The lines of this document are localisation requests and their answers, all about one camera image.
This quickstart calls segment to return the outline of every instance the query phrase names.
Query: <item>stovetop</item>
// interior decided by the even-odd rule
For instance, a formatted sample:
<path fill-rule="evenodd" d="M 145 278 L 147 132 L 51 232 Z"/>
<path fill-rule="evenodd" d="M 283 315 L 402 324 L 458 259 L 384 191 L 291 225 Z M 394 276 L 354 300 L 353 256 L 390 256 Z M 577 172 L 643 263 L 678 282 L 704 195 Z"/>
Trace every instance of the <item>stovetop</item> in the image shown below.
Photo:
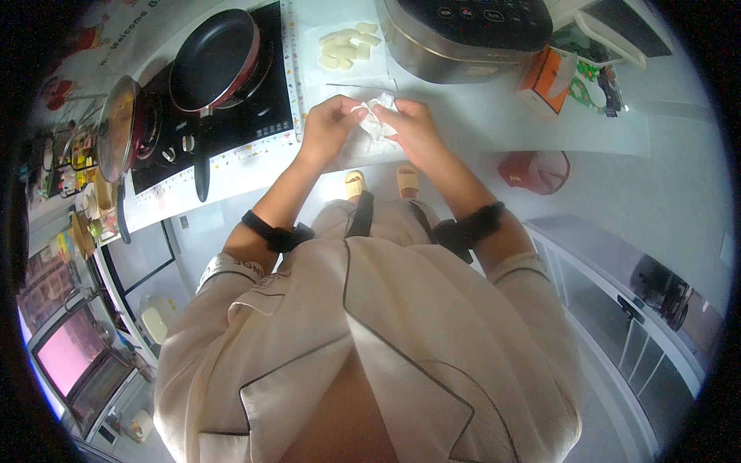
<path fill-rule="evenodd" d="M 214 109 L 213 115 L 200 120 L 198 113 L 178 110 L 170 100 L 169 76 L 171 64 L 160 71 L 142 89 L 151 98 L 162 100 L 162 128 L 152 154 L 138 159 L 132 167 L 134 193 L 142 191 L 193 166 L 193 154 L 183 151 L 182 137 L 193 135 L 201 124 L 196 149 L 217 156 L 225 151 L 276 133 L 293 129 L 288 96 L 288 84 L 283 63 L 280 2 L 250 11 L 260 30 L 263 44 L 272 42 L 273 63 L 265 80 L 246 101 L 230 109 Z M 162 152 L 175 153 L 175 162 L 168 161 Z"/>

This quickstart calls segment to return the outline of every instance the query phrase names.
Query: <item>yellow slipper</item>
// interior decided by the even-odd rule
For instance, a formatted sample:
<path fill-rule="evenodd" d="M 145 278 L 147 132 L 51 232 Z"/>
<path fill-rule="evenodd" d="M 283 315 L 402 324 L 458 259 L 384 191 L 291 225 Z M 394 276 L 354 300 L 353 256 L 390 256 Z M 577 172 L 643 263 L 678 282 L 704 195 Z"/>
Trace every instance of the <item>yellow slipper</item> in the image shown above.
<path fill-rule="evenodd" d="M 413 188 L 419 191 L 416 168 L 411 164 L 399 166 L 396 169 L 396 184 L 399 185 L 399 197 L 402 197 L 402 190 L 405 188 Z"/>
<path fill-rule="evenodd" d="M 353 170 L 345 176 L 345 196 L 347 196 L 347 199 L 360 196 L 363 190 L 367 190 L 363 172 Z"/>

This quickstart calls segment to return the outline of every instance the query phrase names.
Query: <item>red bag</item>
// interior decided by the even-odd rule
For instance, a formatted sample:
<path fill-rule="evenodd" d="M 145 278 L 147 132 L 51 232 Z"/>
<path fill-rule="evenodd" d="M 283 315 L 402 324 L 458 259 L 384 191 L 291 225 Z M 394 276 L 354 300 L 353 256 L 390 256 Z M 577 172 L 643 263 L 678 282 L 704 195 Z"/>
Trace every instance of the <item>red bag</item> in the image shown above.
<path fill-rule="evenodd" d="M 563 151 L 519 151 L 502 161 L 498 171 L 509 186 L 546 196 L 566 183 L 571 164 Z"/>

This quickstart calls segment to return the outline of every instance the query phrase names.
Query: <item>orange box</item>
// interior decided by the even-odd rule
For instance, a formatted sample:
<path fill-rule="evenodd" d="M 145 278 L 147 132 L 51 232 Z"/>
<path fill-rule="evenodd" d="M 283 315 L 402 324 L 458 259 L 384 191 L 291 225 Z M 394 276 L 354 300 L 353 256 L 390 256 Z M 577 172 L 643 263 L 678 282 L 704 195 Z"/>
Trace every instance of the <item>orange box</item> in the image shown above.
<path fill-rule="evenodd" d="M 517 98 L 541 116 L 558 116 L 568 95 L 566 88 L 556 98 L 546 96 L 556 80 L 559 64 L 561 57 L 550 47 L 544 49 L 533 57 L 515 92 Z"/>

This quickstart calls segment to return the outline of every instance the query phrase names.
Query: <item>control panel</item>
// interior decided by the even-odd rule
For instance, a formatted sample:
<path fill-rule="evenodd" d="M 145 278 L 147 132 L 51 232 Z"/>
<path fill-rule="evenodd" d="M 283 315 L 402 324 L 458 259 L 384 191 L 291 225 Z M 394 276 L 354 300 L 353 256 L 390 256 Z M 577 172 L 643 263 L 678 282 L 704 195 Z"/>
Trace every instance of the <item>control panel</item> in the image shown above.
<path fill-rule="evenodd" d="M 386 0 L 448 40 L 472 47 L 541 50 L 553 32 L 543 0 Z"/>

